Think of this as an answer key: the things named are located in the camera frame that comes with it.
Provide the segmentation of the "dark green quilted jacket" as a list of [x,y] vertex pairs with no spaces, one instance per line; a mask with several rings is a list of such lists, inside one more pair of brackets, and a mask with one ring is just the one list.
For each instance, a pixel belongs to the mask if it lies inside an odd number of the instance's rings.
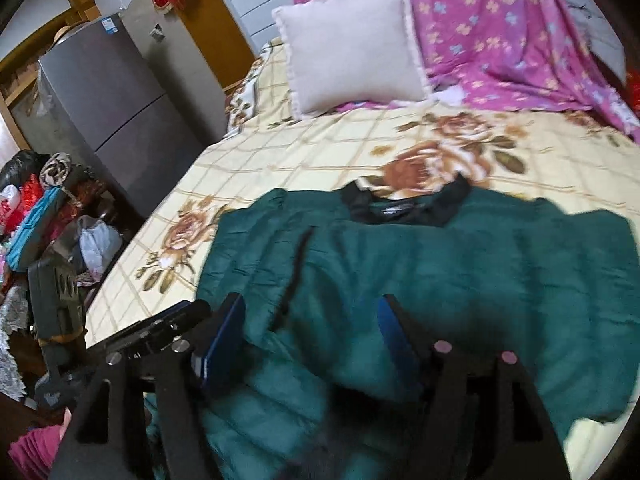
[[220,218],[196,296],[215,307],[232,292],[244,342],[229,391],[201,412],[226,479],[272,479],[302,454],[332,386],[407,399],[378,329],[385,295],[439,339],[515,352],[560,438],[622,416],[637,380],[637,245],[607,210],[465,180],[411,200],[276,188]]

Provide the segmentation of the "white plastic bag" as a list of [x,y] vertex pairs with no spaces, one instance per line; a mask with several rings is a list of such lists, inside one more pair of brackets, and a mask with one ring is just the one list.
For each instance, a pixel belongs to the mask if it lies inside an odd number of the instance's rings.
[[78,219],[78,229],[81,257],[91,277],[99,281],[122,248],[122,237],[102,219],[89,216]]

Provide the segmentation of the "blue folded cloth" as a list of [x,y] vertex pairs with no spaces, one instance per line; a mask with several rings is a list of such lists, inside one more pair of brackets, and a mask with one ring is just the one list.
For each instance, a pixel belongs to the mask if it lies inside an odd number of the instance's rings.
[[66,194],[60,186],[48,188],[26,214],[6,253],[6,264],[12,272],[25,272],[37,260],[44,233],[65,199]]

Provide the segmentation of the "grey refrigerator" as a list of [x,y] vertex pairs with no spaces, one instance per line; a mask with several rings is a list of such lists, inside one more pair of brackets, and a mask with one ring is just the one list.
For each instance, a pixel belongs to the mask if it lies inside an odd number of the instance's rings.
[[116,14],[82,24],[39,59],[55,109],[88,165],[149,217],[204,145]]

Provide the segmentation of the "floral bed pillow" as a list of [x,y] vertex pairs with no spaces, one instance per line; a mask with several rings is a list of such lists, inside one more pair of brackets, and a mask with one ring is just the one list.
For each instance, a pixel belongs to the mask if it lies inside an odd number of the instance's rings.
[[225,139],[245,129],[271,130],[298,122],[293,117],[285,61],[280,38],[270,40],[260,49],[250,70],[228,97]]

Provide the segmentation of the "cream floral plaid bedsheet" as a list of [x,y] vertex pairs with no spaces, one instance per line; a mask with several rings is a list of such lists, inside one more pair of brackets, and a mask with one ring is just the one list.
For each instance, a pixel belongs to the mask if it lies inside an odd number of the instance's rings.
[[[432,105],[325,114],[245,129],[206,148],[107,274],[87,314],[88,343],[198,299],[221,216],[276,188],[334,192],[354,184],[383,200],[411,200],[457,180],[519,200],[548,200],[567,214],[611,211],[628,221],[639,257],[638,145],[583,112]],[[565,438],[557,435],[573,478],[591,478],[612,454],[638,395],[639,367],[622,416],[578,419]],[[401,404],[382,406],[361,391],[332,386],[320,431],[273,479],[291,477],[296,464],[308,474],[333,466],[342,479],[393,477],[411,425],[399,415]]]

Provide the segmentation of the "white square pillow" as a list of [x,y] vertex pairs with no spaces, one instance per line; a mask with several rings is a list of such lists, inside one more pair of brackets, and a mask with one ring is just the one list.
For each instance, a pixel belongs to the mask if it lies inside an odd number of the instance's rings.
[[410,0],[310,0],[272,11],[286,56],[292,115],[351,102],[428,100]]

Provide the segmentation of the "purple floral blanket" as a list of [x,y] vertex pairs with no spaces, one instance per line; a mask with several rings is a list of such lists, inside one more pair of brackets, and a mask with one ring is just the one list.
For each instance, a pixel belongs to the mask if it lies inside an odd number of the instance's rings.
[[[303,3],[311,0],[295,0]],[[484,110],[593,110],[638,139],[563,0],[411,0],[428,76]]]

